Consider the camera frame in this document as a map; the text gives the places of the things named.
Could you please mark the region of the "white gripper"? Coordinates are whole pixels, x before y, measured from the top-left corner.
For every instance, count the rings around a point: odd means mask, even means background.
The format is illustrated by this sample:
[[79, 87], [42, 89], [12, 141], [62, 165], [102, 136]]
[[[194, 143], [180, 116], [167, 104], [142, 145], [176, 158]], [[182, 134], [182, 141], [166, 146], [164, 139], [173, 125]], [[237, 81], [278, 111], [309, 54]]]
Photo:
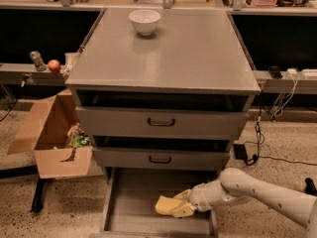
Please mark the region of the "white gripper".
[[212, 204], [207, 199], [207, 184], [196, 185], [192, 190], [187, 189], [175, 196], [176, 199], [187, 200], [178, 201], [171, 209], [170, 213], [175, 218], [187, 217], [194, 214], [195, 210], [206, 212], [212, 209]]

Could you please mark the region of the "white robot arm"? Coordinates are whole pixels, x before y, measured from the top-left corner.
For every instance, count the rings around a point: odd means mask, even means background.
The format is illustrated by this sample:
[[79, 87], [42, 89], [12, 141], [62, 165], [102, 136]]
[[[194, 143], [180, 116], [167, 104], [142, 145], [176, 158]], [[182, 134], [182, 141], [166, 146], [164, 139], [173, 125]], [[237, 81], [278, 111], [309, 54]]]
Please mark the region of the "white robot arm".
[[245, 172], [227, 168], [219, 177], [176, 195], [179, 204], [170, 213], [185, 217], [205, 212], [219, 204], [254, 198], [306, 229], [305, 238], [317, 238], [317, 197], [253, 178]]

